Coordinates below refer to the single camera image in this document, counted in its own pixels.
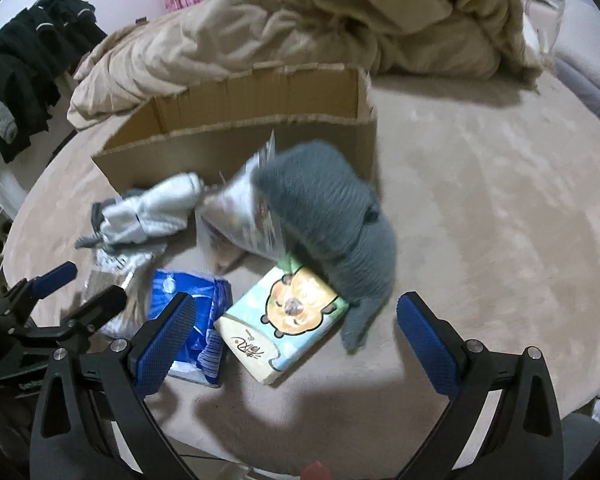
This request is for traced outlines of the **blue tissue pack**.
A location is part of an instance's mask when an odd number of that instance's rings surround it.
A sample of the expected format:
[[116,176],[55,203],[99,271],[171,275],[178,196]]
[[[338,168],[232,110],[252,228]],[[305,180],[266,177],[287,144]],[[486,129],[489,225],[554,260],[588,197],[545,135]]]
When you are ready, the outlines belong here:
[[156,318],[178,292],[193,298],[196,322],[178,350],[169,374],[195,384],[219,387],[226,348],[214,323],[233,304],[230,283],[216,276],[155,270],[147,317]]

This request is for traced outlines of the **clear bag with comb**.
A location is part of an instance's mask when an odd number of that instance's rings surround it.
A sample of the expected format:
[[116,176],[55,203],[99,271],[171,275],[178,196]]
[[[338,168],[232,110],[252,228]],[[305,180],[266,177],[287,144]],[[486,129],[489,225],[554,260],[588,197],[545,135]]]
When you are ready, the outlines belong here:
[[133,245],[119,250],[99,247],[93,250],[91,270],[84,282],[81,300],[85,302],[111,285],[126,293],[124,309],[99,330],[109,338],[131,339],[147,318],[151,272],[166,252],[166,243]]

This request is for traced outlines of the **grey grip sock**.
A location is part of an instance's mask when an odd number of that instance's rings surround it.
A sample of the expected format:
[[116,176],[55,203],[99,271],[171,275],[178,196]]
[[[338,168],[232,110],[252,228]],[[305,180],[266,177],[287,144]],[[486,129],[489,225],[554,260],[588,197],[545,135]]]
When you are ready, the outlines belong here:
[[131,188],[129,191],[122,193],[120,196],[106,198],[101,202],[94,202],[91,206],[91,234],[81,235],[74,243],[74,248],[94,248],[102,244],[102,230],[100,226],[104,222],[104,214],[102,213],[108,206],[122,202],[127,198],[142,195],[144,190],[142,188]]

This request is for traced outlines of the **white sock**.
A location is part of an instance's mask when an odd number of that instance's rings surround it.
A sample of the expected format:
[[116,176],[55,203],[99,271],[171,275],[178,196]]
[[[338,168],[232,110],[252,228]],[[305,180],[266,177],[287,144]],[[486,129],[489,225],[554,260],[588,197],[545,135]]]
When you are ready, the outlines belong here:
[[102,211],[99,232],[108,245],[143,244],[183,231],[204,194],[198,174],[177,174]]

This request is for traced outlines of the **bear print tissue pack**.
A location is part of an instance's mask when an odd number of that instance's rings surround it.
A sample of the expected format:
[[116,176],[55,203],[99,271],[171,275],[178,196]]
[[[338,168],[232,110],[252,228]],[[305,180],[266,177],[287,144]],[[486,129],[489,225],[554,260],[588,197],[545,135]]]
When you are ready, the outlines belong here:
[[269,386],[304,358],[348,309],[312,269],[287,256],[214,327],[247,372]]

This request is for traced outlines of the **clear plastic snack bag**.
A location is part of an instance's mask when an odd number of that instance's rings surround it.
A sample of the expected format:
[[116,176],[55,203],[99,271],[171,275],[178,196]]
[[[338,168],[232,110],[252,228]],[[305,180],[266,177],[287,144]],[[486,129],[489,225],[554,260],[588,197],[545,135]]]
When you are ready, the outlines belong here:
[[270,136],[230,180],[208,188],[197,205],[197,245],[212,273],[230,272],[247,254],[270,260],[283,257],[282,226],[252,180],[275,152],[275,136]]

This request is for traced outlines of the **grey knitted hat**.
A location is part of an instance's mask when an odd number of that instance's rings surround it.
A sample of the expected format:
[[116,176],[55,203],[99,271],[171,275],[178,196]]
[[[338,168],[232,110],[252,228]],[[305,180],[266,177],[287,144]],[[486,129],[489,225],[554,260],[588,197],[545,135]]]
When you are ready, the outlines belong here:
[[252,182],[302,255],[347,301],[344,350],[360,350],[396,279],[396,234],[374,188],[332,144],[301,143],[253,171]]

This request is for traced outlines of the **black hanging clothes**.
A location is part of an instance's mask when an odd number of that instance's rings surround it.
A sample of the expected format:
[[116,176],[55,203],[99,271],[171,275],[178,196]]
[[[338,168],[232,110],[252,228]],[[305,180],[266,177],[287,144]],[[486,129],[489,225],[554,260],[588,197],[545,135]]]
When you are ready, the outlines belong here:
[[45,131],[56,80],[106,38],[84,0],[38,0],[0,29],[0,155],[9,164]]

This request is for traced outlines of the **cardboard box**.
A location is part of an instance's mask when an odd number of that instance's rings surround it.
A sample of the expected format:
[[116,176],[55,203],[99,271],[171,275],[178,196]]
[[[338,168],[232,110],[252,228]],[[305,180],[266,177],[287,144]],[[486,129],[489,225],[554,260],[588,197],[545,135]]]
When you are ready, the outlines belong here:
[[367,181],[376,174],[377,114],[364,70],[342,64],[261,66],[141,105],[93,160],[119,193],[194,172],[233,177],[268,139],[277,151],[336,146]]

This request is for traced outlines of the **grey pillow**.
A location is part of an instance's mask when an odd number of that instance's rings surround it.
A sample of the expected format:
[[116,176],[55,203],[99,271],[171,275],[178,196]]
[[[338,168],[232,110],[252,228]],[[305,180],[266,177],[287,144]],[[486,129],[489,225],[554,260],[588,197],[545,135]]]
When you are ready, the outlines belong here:
[[600,120],[600,88],[566,61],[556,58],[557,78]]

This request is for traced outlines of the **embroidered white pillow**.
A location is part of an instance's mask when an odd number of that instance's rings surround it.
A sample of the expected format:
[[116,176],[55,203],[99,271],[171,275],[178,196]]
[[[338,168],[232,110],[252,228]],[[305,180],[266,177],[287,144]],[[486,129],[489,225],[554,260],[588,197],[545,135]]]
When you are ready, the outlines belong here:
[[535,54],[568,63],[600,88],[600,11],[580,0],[520,1]]

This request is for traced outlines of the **beige plush blanket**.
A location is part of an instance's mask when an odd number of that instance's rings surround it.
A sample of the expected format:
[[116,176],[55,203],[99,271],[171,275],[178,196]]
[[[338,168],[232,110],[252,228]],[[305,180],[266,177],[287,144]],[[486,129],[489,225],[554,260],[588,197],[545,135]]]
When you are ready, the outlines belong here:
[[204,0],[102,40],[76,72],[68,121],[85,129],[266,63],[477,80],[542,70],[520,0]]

